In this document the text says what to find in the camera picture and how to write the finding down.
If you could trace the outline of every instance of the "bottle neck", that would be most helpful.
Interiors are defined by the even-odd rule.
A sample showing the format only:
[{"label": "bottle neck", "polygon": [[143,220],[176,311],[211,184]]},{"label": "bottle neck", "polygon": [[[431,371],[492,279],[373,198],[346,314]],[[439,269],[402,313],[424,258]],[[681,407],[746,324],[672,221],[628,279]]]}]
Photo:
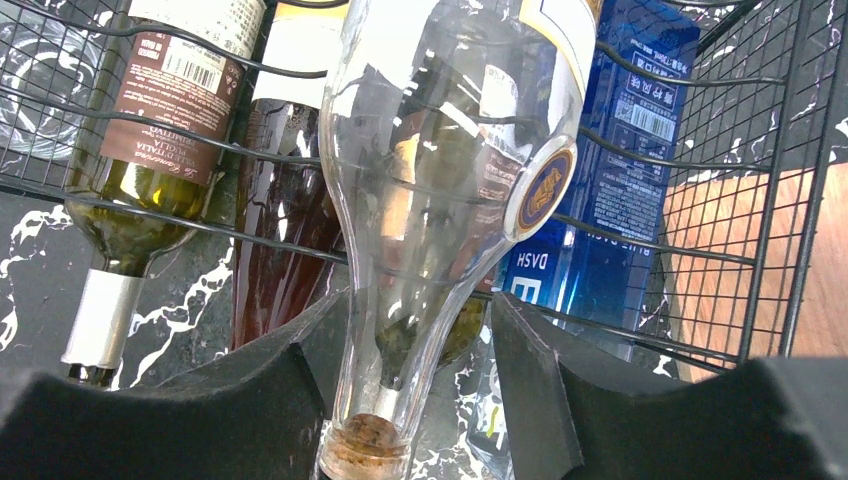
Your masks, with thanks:
[{"label": "bottle neck", "polygon": [[95,254],[62,362],[68,377],[107,388],[121,364],[149,262]]}]

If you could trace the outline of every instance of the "barcode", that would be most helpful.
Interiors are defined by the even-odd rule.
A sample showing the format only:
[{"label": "barcode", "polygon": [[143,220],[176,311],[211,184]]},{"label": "barcode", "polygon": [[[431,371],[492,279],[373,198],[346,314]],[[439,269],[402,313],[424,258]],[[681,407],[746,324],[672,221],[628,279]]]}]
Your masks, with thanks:
[{"label": "barcode", "polygon": [[170,51],[165,56],[165,64],[162,66],[162,70],[200,85],[212,93],[218,91],[218,83],[221,81],[221,71],[198,65],[185,57],[173,55]]},{"label": "barcode", "polygon": [[674,122],[657,115],[647,108],[633,105],[633,113],[630,115],[630,124],[646,132],[652,133],[668,142],[674,138]]}]

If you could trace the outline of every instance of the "brown label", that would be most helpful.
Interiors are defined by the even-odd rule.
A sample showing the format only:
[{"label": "brown label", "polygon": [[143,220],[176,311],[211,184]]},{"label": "brown label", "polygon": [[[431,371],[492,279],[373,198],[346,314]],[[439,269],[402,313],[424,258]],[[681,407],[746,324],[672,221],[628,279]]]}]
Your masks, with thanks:
[{"label": "brown label", "polygon": [[[213,140],[224,140],[241,67],[162,33],[139,33],[115,102],[140,115]],[[112,120],[100,154],[208,186],[220,149],[174,132]]]},{"label": "brown label", "polygon": [[487,202],[477,206],[472,230],[476,227],[480,234],[488,234],[492,225],[503,222],[506,203],[522,165],[488,143],[480,151],[480,156],[486,160],[481,162],[483,178],[478,194]]}]

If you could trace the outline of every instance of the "wine bottle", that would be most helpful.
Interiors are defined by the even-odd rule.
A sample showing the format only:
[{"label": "wine bottle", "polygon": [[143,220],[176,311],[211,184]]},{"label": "wine bottle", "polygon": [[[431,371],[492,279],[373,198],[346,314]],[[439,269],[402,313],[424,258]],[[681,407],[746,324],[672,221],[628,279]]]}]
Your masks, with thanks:
[{"label": "wine bottle", "polygon": [[[110,26],[169,25],[250,57],[264,12],[261,0],[216,0],[203,15],[185,2],[124,0]],[[214,140],[227,134],[245,74],[222,55],[152,32],[110,39],[100,68],[88,108],[137,114]],[[219,158],[219,148],[163,128],[87,118],[65,190],[194,220],[208,202]],[[72,379],[108,387],[151,261],[185,243],[192,230],[74,201],[66,207],[95,252],[62,361]]]},{"label": "wine bottle", "polygon": [[[490,293],[492,291],[490,280],[491,277],[487,275],[486,279],[477,284],[476,290]],[[439,356],[439,363],[436,365],[437,368],[450,365],[468,351],[474,340],[480,336],[480,332],[483,330],[485,314],[485,301],[474,297],[470,297],[465,301],[462,310],[459,311],[459,314],[457,314],[456,319],[453,321],[453,325],[451,325],[450,332],[448,332],[448,338],[445,340],[445,345],[442,347],[442,354]]]},{"label": "wine bottle", "polygon": [[[326,70],[336,60],[347,5],[277,4],[262,62],[291,71]],[[259,74],[245,145],[268,154],[318,157],[318,108],[325,79]],[[236,228],[328,251],[341,227],[319,166],[246,156],[240,165]],[[251,242],[235,242],[230,348],[285,325],[310,303],[326,261]]]},{"label": "wine bottle", "polygon": [[570,182],[595,32],[585,0],[351,0],[319,139],[354,306],[327,477],[408,478],[456,315]]}]

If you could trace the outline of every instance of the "blue box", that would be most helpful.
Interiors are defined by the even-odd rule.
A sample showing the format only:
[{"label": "blue box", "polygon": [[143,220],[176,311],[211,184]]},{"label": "blue box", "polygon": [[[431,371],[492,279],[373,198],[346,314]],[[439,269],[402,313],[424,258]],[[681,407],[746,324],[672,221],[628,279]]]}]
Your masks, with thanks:
[{"label": "blue box", "polygon": [[[658,0],[607,0],[598,39],[634,65],[664,77],[688,78],[700,29]],[[632,74],[595,53],[581,124],[641,155],[671,160],[686,88]],[[669,169],[577,139],[577,170],[557,212],[606,231],[656,241]],[[560,312],[635,330],[653,252],[590,235],[554,220],[504,257],[496,284],[517,297]],[[559,326],[629,360],[620,337]]]}]

